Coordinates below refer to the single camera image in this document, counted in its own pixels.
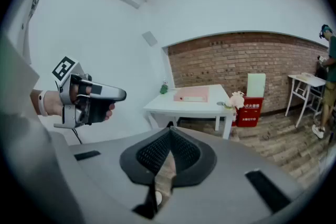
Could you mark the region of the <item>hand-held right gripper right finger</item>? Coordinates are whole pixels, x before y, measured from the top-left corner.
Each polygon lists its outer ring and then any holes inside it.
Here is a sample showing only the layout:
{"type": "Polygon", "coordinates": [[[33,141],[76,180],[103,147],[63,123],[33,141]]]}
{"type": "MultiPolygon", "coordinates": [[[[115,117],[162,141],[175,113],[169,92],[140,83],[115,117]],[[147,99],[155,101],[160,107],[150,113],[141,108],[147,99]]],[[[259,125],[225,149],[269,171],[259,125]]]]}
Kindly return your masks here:
{"type": "Polygon", "coordinates": [[[201,184],[173,189],[157,215],[159,224],[268,223],[273,213],[245,176],[253,170],[263,172],[290,201],[304,192],[292,176],[251,148],[203,132],[180,130],[208,144],[217,163],[201,184]]]}

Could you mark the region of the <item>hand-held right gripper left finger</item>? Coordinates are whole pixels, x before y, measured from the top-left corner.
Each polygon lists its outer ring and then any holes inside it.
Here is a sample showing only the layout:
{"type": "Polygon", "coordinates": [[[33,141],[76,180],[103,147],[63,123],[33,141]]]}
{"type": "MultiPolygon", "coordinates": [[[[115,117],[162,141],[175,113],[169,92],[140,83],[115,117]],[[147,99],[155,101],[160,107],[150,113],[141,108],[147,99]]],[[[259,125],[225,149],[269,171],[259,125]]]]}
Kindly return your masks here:
{"type": "Polygon", "coordinates": [[[74,155],[97,151],[78,162],[84,174],[105,194],[137,216],[171,224],[155,203],[155,176],[169,153],[169,129],[97,143],[70,146],[74,155]]]}

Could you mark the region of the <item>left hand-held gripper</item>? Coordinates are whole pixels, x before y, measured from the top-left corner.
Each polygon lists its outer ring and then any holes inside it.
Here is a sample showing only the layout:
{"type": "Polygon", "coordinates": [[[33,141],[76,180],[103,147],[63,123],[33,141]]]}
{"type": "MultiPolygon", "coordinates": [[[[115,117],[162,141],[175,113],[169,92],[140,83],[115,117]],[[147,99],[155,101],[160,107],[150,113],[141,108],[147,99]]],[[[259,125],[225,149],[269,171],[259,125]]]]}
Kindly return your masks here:
{"type": "Polygon", "coordinates": [[[63,103],[62,122],[54,127],[75,129],[103,122],[109,106],[127,97],[123,89],[94,82],[91,75],[84,73],[79,61],[67,56],[60,60],[52,75],[63,103]],[[77,103],[71,103],[72,84],[79,86],[77,103]],[[86,86],[91,87],[90,95],[86,95],[86,86]]]}

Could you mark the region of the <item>pink rectangular mat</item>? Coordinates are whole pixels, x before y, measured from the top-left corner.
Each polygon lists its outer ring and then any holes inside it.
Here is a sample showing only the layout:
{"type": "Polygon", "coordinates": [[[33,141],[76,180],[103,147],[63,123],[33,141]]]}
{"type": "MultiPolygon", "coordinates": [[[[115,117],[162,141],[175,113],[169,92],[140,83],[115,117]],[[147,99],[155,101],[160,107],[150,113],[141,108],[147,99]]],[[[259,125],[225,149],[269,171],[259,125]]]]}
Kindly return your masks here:
{"type": "Polygon", "coordinates": [[[208,102],[209,87],[186,87],[177,90],[173,100],[176,102],[208,102]]]}

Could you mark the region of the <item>person's left forearm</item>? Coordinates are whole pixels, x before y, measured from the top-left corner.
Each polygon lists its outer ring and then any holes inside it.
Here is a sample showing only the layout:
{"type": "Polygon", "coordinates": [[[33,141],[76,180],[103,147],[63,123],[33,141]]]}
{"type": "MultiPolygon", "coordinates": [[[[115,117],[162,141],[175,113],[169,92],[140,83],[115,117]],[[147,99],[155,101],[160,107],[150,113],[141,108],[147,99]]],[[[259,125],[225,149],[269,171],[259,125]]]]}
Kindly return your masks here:
{"type": "Polygon", "coordinates": [[[40,115],[39,107],[38,107],[38,96],[42,92],[41,90],[35,90],[33,89],[32,92],[30,93],[30,99],[31,102],[34,106],[34,109],[38,115],[40,115]]]}

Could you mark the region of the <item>person's left hand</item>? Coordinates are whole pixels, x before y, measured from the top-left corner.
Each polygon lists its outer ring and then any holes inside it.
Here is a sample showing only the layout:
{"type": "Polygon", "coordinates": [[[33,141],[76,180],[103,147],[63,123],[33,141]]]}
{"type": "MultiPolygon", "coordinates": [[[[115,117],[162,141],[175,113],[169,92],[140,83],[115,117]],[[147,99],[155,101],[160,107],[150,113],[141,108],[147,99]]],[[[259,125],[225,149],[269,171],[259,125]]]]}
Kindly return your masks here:
{"type": "MultiPolygon", "coordinates": [[[[70,87],[70,99],[71,103],[77,103],[77,95],[79,91],[79,86],[77,84],[72,84],[70,87]]],[[[86,95],[90,95],[91,87],[86,86],[86,95]]],[[[62,116],[63,103],[59,97],[57,91],[47,91],[44,96],[44,106],[48,115],[58,115],[62,116]]],[[[112,117],[112,111],[115,109],[115,105],[111,104],[109,109],[106,111],[106,116],[104,120],[108,120],[112,117]]]]}

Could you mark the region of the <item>white wristwatch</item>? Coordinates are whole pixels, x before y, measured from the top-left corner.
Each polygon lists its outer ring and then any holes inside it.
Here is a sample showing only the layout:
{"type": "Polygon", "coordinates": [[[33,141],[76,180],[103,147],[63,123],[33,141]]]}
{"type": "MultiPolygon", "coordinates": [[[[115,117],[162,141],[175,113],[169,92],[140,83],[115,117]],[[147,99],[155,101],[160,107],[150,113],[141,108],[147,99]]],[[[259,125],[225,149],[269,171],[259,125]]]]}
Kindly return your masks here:
{"type": "Polygon", "coordinates": [[[47,91],[42,91],[40,92],[39,96],[38,96],[38,107],[39,107],[39,111],[40,111],[40,115],[42,116],[48,116],[49,114],[47,113],[47,110],[45,108],[45,95],[46,95],[47,91]]]}

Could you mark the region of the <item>red fire equipment box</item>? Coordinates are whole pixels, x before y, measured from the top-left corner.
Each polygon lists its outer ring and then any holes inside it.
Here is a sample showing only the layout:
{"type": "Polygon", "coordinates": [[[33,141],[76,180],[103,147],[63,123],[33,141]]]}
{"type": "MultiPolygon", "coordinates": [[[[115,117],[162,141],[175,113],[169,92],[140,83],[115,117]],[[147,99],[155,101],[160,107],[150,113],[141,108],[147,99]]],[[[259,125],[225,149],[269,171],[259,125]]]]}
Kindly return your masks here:
{"type": "Polygon", "coordinates": [[[263,98],[244,97],[244,106],[238,110],[237,127],[256,127],[261,115],[263,98]]]}

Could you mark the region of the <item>white artificial flower bunch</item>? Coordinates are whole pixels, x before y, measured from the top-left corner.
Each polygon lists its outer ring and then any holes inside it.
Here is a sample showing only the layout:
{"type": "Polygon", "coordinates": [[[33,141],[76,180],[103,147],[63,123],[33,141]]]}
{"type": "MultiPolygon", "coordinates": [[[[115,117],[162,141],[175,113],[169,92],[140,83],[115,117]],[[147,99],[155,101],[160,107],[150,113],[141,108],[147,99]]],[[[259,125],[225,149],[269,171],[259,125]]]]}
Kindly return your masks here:
{"type": "Polygon", "coordinates": [[[244,93],[241,91],[233,92],[232,96],[225,102],[226,108],[240,109],[244,106],[244,93]]]}

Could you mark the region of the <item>person's white shirt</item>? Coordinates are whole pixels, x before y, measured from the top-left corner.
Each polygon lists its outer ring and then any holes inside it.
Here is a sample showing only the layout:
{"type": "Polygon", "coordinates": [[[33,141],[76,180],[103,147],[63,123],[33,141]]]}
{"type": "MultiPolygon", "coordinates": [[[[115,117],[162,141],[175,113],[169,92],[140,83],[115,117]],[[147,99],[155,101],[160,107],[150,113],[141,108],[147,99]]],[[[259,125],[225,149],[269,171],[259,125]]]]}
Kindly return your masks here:
{"type": "Polygon", "coordinates": [[[29,22],[39,0],[13,0],[0,25],[0,125],[12,117],[37,120],[30,99],[39,75],[31,67],[29,22]]]}

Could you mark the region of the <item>pale green board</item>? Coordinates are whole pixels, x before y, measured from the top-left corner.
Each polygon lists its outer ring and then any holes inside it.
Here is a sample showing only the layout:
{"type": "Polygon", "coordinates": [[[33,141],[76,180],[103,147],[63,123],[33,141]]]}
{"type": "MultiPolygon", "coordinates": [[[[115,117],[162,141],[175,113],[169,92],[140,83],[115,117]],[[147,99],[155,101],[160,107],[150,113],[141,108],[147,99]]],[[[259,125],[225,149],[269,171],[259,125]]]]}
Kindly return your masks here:
{"type": "Polygon", "coordinates": [[[263,98],[266,85],[265,73],[249,73],[247,77],[246,96],[250,98],[263,98]]]}

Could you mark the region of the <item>white side table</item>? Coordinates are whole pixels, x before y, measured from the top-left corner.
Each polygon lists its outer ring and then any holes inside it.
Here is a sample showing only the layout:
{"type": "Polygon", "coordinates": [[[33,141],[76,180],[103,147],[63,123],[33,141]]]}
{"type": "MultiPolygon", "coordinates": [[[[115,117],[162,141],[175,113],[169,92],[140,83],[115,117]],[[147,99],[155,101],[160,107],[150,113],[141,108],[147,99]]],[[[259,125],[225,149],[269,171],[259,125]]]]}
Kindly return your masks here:
{"type": "Polygon", "coordinates": [[[309,73],[289,74],[288,78],[291,79],[291,89],[285,116],[288,115],[293,96],[303,101],[299,118],[295,124],[297,128],[306,108],[314,112],[313,118],[321,114],[319,108],[322,103],[325,80],[309,73]]]}

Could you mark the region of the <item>grey wall panel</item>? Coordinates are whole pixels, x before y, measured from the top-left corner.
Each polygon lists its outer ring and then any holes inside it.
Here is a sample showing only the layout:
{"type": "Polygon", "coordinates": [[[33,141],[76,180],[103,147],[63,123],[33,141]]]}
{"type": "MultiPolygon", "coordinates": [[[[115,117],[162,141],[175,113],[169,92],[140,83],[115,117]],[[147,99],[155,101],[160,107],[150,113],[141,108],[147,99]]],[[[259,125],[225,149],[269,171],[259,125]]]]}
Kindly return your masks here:
{"type": "Polygon", "coordinates": [[[151,31],[147,31],[147,32],[143,33],[142,37],[147,42],[147,44],[151,47],[158,43],[157,39],[154,37],[154,35],[152,34],[151,31]]]}

